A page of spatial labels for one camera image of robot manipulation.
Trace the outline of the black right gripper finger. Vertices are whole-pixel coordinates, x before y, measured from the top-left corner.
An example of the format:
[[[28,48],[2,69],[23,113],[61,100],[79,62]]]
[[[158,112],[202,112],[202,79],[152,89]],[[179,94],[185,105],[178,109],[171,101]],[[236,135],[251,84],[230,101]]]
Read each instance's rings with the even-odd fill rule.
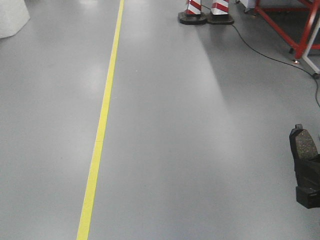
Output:
[[[298,187],[320,190],[319,154],[313,159],[295,159],[294,171]]]
[[[297,186],[296,201],[307,209],[320,207],[320,191],[312,188]]]

